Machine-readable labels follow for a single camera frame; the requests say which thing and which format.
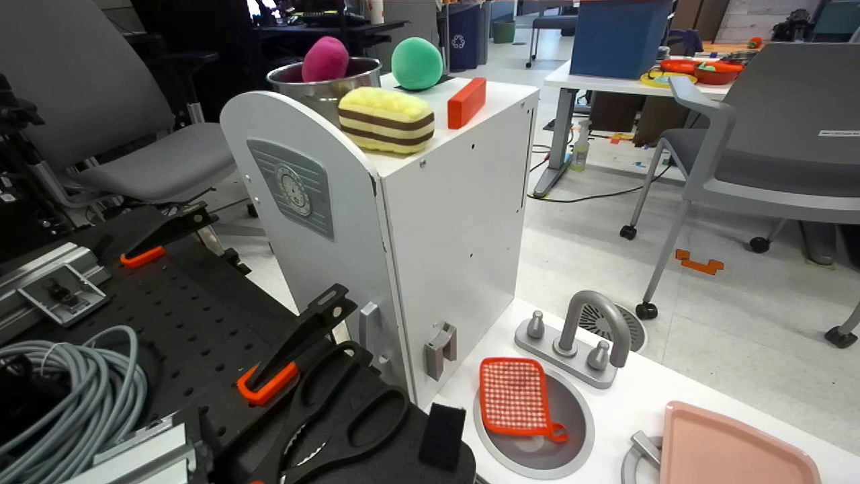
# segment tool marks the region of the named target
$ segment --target white floor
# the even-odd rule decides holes
[[[528,41],[518,30],[517,40]],[[541,35],[537,61],[525,69],[528,46],[490,45],[488,65],[458,75],[508,83],[541,85],[570,54],[572,39],[557,32]],[[557,90],[542,89],[538,125],[555,117]],[[535,143],[549,144],[539,131]],[[589,168],[570,171],[550,196],[569,199],[640,184],[631,171],[644,171],[650,150],[630,143],[595,140]],[[538,163],[543,155],[534,155]],[[534,184],[541,169],[531,176]],[[550,313],[564,315],[570,296],[595,289],[633,308],[642,298],[654,261],[679,204],[680,185],[654,185],[642,213],[636,240],[618,236],[637,194],[560,204],[528,201],[517,296]],[[212,208],[237,200],[237,179],[207,196]],[[258,226],[243,204],[219,213],[216,226],[253,269],[249,278],[293,311],[295,304],[264,238],[230,235],[235,224]],[[772,220],[698,207],[691,211],[678,248],[694,260],[717,259],[716,276],[681,268],[671,259],[654,302],[656,320],[646,322],[648,345],[642,354],[771,413],[851,452],[860,453],[860,345],[838,350],[823,332],[840,324],[860,298],[856,272],[840,255],[835,270],[808,264],[797,226],[790,223],[771,250],[753,254],[743,242],[765,235]]]

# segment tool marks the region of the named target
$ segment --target striped sponge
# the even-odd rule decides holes
[[[418,97],[359,87],[349,91],[338,107],[341,131],[367,150],[415,153],[427,147],[435,120],[430,105]]]

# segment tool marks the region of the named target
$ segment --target black scissors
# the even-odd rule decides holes
[[[353,353],[349,361],[338,362],[346,355],[346,351]],[[359,367],[368,366],[371,360],[372,355],[367,350],[353,341],[347,341],[323,355],[304,373],[296,388],[282,431],[251,473],[248,479],[251,484],[300,484],[331,468],[360,461],[395,436],[409,411],[409,398],[400,388],[387,387],[371,397],[354,416],[340,422],[319,449],[295,467],[283,469],[287,454],[302,429],[316,421],[329,407],[336,392],[348,382],[352,373]],[[341,364],[336,367],[333,375],[326,375],[324,379],[319,377],[321,369],[335,363]],[[327,386],[311,395],[309,388],[314,385],[315,380]],[[353,440],[356,426],[389,400],[396,401],[400,406],[395,418],[388,421],[388,428],[371,442],[356,444]]]

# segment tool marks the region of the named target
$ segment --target spray bottle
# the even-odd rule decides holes
[[[573,171],[583,171],[586,169],[586,158],[588,158],[588,135],[591,134],[591,120],[584,119],[580,121],[580,137],[574,143],[574,162],[570,165]]]

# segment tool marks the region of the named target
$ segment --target sink basin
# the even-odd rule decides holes
[[[488,432],[481,419],[480,395],[472,412],[475,428],[487,451],[499,463],[532,479],[560,479],[582,467],[594,446],[594,420],[582,394],[560,373],[546,372],[547,396],[553,422],[568,430],[568,441],[515,437]]]

